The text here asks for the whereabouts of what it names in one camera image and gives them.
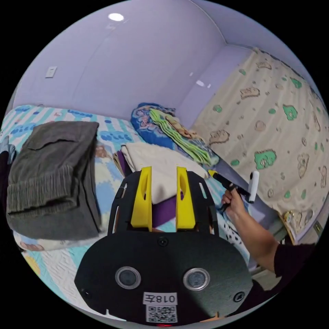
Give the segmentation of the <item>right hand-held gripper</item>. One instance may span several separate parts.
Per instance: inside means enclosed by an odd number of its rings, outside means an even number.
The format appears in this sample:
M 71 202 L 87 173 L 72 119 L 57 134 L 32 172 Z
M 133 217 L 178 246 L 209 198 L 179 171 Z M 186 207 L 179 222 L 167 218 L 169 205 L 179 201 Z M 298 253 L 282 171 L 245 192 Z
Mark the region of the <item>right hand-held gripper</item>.
M 218 174 L 217 171 L 215 170 L 208 170 L 209 176 L 213 177 L 216 181 L 222 184 L 222 186 L 229 190 L 232 191 L 233 189 L 236 189 L 239 195 L 243 195 L 248 203 L 252 202 L 251 199 L 251 194 L 247 190 L 243 189 L 242 187 L 232 183 L 228 179 L 226 179 L 224 176 Z

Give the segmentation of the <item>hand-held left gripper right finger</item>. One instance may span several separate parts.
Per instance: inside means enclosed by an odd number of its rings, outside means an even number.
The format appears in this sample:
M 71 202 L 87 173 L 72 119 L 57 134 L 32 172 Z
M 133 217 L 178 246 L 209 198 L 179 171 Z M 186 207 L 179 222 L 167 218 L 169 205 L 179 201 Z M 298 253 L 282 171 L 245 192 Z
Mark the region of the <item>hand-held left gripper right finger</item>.
M 176 229 L 193 230 L 195 225 L 188 172 L 184 167 L 177 167 Z

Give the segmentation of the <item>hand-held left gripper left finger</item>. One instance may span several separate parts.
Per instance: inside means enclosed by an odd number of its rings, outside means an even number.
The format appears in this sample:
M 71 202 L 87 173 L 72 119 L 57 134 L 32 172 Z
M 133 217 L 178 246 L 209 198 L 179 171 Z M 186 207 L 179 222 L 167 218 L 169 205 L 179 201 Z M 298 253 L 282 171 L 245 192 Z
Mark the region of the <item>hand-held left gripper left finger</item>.
M 143 167 L 135 194 L 131 225 L 135 229 L 152 229 L 152 167 Z

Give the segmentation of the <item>person's right hand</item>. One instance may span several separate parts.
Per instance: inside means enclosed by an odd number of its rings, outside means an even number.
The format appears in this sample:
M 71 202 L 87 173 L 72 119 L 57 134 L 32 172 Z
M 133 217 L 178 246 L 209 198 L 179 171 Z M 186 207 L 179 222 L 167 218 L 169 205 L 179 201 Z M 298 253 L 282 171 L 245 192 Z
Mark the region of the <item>person's right hand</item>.
M 242 219 L 248 212 L 244 207 L 241 196 L 237 192 L 236 188 L 233 190 L 226 190 L 221 200 L 222 205 L 226 205 L 226 213 L 232 222 Z

